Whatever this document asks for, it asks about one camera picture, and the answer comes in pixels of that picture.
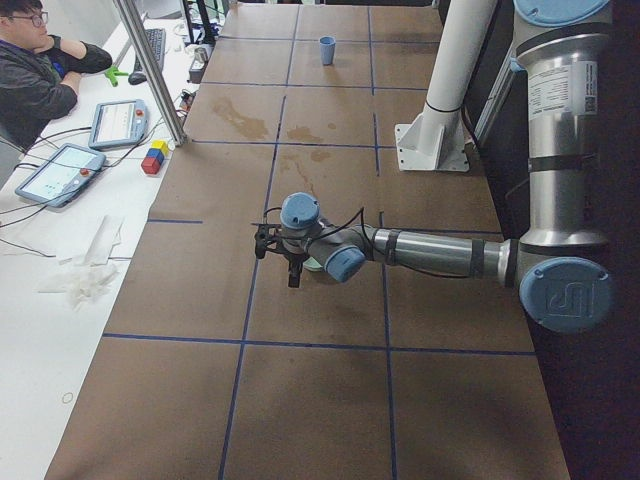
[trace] red block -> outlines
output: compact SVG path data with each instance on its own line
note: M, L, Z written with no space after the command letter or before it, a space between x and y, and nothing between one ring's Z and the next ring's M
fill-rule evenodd
M142 161L142 170L149 175L155 175L160 171L160 162L155 157L145 157Z

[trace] brown table surface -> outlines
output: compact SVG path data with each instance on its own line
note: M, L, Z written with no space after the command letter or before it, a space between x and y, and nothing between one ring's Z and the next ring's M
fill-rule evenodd
M47 479L569 478L513 290L373 263L289 289L253 255L296 191L337 224L502 239L477 161L397 167L441 32L428 7L231 12Z

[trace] label sticker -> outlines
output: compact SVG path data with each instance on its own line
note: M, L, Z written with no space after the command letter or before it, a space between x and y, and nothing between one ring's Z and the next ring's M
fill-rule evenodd
M598 113L598 64L577 62L529 77L529 121L557 113Z

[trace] black jacket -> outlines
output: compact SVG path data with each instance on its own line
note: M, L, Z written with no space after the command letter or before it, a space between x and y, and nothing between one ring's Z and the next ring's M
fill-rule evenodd
M97 73L109 68L111 56L85 43L82 60L51 50L34 54L0 41L0 127L7 140L28 149L49 120L67 115L78 98L73 89L61 85L67 72Z

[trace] computer mouse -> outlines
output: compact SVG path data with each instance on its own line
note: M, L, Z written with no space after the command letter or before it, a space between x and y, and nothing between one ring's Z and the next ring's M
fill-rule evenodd
M144 72L132 72L129 74L129 84L138 85L139 83L146 82L147 76Z

